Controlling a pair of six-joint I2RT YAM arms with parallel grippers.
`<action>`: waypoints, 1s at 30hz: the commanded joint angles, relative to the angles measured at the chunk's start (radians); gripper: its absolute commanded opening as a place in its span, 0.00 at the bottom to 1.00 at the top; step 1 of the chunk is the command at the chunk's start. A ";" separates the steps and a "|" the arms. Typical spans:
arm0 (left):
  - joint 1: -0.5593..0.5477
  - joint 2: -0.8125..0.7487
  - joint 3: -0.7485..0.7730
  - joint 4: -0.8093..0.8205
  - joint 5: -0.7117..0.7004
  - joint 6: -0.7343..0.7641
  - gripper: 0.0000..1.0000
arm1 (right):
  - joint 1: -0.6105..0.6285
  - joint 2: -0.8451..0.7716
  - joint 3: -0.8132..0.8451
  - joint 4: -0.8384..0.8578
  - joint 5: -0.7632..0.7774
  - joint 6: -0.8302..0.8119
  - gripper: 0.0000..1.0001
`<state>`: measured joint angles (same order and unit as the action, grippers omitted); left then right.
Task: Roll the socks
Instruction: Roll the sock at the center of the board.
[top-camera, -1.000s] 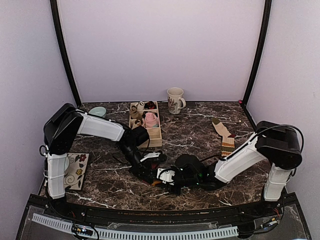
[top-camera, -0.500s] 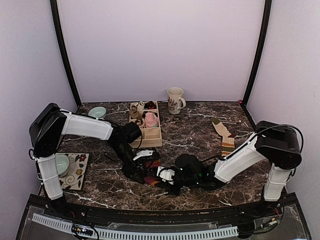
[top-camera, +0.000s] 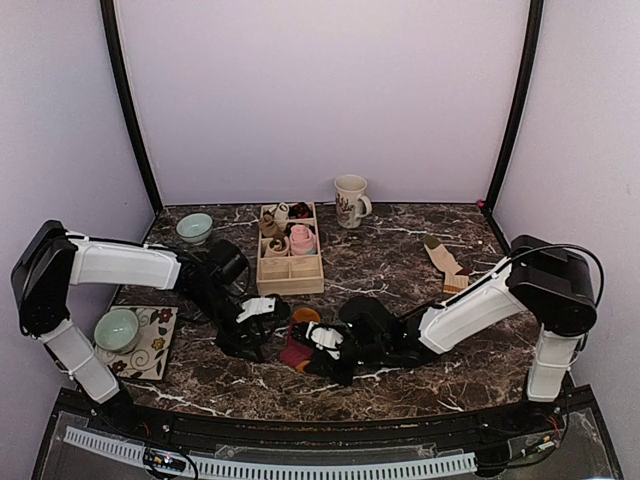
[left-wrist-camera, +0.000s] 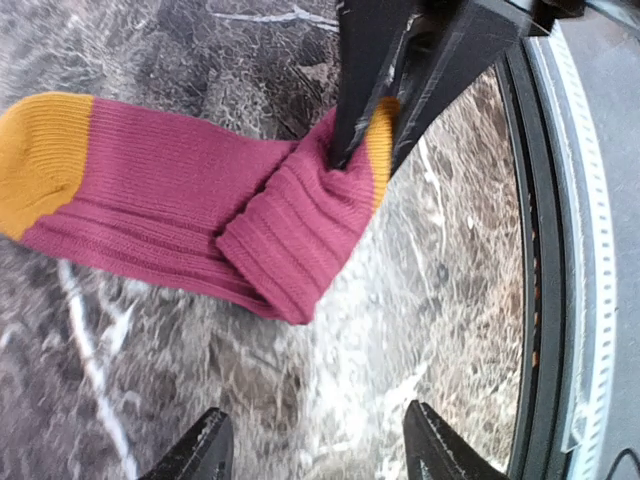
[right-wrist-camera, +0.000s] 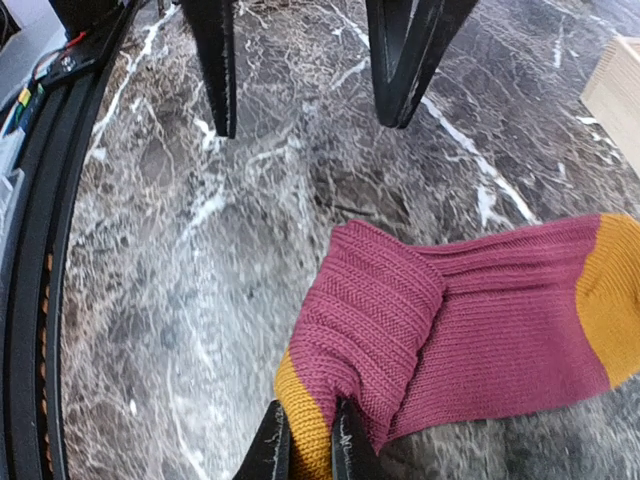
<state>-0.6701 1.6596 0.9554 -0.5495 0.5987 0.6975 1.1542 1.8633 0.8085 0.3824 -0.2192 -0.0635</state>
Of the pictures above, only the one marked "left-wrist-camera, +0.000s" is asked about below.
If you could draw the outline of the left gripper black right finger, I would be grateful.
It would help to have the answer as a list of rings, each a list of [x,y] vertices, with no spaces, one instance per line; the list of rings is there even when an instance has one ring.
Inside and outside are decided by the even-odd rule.
[[[403,420],[409,480],[507,480],[431,406],[413,400]]]

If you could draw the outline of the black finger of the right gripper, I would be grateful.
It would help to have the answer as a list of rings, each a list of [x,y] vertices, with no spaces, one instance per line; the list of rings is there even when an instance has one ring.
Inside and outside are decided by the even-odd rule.
[[[434,120],[520,37],[509,1],[462,1],[443,23],[409,35],[399,81],[391,172]]]
[[[393,77],[391,70],[414,1],[344,0],[336,3],[340,79],[330,167],[344,169],[361,145],[373,113]]]

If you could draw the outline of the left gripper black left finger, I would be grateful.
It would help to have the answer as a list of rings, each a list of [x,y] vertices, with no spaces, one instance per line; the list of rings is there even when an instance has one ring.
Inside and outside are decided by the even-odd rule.
[[[230,480],[233,457],[231,420],[209,408],[141,479]]]

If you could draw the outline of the maroon purple orange striped sock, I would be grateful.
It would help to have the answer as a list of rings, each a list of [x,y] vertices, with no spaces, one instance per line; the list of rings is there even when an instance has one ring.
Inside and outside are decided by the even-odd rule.
[[[335,117],[297,142],[90,95],[27,97],[1,118],[1,231],[47,256],[309,323],[379,208],[397,103],[348,166]]]

